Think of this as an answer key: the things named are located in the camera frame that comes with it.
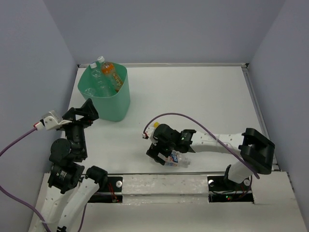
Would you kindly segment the clear bottle white blue label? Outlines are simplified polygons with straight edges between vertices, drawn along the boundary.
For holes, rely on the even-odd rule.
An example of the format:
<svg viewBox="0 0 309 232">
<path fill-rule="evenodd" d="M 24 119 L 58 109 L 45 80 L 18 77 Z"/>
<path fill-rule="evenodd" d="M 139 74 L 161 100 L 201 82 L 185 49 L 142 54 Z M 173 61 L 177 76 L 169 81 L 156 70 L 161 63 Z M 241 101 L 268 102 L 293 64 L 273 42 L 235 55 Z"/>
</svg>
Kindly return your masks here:
<svg viewBox="0 0 309 232">
<path fill-rule="evenodd" d="M 151 162 L 155 164 L 160 164 L 162 166 L 188 168 L 191 163 L 189 158 L 175 150 L 168 151 L 164 154 L 150 154 L 149 152 L 147 152 L 146 154 L 150 157 Z"/>
</svg>

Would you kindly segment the long clear bottle white cap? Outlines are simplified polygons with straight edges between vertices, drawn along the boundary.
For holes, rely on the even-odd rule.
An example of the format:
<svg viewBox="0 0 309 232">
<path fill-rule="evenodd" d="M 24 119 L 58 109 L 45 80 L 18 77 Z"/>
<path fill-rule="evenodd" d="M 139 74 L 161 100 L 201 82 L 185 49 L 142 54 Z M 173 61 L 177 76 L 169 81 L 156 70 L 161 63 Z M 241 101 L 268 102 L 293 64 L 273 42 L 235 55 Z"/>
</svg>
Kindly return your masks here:
<svg viewBox="0 0 309 232">
<path fill-rule="evenodd" d="M 90 64 L 91 78 L 94 83 L 94 87 L 98 92 L 99 97 L 112 97 L 114 95 L 113 85 L 110 80 L 105 77 L 101 69 L 95 62 Z"/>
</svg>

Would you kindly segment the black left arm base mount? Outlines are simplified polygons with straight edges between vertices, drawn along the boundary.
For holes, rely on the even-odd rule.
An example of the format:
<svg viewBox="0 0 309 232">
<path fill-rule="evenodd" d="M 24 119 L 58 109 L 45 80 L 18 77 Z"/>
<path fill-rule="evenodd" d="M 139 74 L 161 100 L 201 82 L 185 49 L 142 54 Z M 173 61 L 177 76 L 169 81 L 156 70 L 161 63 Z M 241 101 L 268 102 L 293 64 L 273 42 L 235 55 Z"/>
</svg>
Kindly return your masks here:
<svg viewBox="0 0 309 232">
<path fill-rule="evenodd" d="M 90 198 L 89 203 L 122 203 L 122 186 L 123 178 L 121 176 L 111 175 L 105 186 L 100 187 L 99 190 Z"/>
</svg>

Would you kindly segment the crushed clear bottle white cap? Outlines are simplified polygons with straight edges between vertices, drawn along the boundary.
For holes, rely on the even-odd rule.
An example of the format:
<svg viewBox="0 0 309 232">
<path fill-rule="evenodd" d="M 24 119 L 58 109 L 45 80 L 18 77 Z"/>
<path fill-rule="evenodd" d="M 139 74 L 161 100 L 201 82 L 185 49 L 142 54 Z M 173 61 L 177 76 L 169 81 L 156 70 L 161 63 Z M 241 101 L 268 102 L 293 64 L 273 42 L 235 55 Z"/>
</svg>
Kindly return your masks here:
<svg viewBox="0 0 309 232">
<path fill-rule="evenodd" d="M 88 96 L 96 96 L 96 90 L 94 89 L 94 88 L 87 88 L 85 91 L 84 91 L 84 93 L 86 94 L 86 95 L 88 95 Z"/>
</svg>

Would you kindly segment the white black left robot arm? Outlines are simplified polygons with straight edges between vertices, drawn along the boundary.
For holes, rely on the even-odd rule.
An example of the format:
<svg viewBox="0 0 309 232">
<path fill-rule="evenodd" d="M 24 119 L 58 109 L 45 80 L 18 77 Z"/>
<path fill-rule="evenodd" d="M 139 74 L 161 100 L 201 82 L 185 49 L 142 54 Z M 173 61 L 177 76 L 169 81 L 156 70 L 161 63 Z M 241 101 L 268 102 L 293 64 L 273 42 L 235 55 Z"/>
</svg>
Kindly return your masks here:
<svg viewBox="0 0 309 232">
<path fill-rule="evenodd" d="M 64 131 L 65 138 L 51 145 L 52 163 L 48 188 L 34 232 L 69 232 L 82 207 L 96 191 L 106 188 L 108 173 L 99 167 L 88 170 L 80 163 L 87 158 L 84 129 L 99 118 L 91 99 L 80 108 L 70 108 L 63 116 L 52 110 L 37 129 Z"/>
</svg>

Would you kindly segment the orange label bottle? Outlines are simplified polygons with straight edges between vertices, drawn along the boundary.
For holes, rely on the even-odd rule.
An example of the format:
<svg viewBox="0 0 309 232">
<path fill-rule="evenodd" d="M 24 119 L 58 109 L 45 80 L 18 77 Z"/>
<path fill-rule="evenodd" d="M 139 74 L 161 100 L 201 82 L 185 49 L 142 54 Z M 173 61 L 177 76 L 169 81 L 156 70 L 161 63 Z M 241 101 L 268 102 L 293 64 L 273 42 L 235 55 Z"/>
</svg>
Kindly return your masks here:
<svg viewBox="0 0 309 232">
<path fill-rule="evenodd" d="M 124 81 L 121 79 L 112 62 L 106 61 L 103 56 L 98 57 L 101 72 L 110 80 L 116 92 L 123 86 Z"/>
</svg>

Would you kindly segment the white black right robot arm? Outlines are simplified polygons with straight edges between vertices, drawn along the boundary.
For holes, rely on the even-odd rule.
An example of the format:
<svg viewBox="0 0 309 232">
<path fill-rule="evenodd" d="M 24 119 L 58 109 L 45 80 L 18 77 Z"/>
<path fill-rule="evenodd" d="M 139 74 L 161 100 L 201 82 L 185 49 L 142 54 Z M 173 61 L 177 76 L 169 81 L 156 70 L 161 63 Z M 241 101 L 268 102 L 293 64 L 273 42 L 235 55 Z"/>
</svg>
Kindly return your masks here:
<svg viewBox="0 0 309 232">
<path fill-rule="evenodd" d="M 165 165 L 173 153 L 233 155 L 237 162 L 228 165 L 222 178 L 226 189 L 234 189 L 252 175 L 269 175 L 272 172 L 275 144 L 253 128 L 237 134 L 212 134 L 196 130 L 178 132 L 167 124 L 159 124 L 147 127 L 142 137 L 151 141 L 146 154 L 161 165 Z"/>
</svg>

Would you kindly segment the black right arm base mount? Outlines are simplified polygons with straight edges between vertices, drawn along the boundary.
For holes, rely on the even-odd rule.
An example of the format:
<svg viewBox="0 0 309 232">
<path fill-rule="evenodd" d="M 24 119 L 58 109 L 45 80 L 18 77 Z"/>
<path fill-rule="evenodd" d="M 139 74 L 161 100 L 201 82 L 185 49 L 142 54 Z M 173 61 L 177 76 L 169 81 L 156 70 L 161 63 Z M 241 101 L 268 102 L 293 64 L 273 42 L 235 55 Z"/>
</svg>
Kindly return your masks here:
<svg viewBox="0 0 309 232">
<path fill-rule="evenodd" d="M 224 175 L 208 177 L 209 202 L 252 202 L 252 176 L 247 177 L 240 184 L 228 179 L 229 165 Z"/>
</svg>

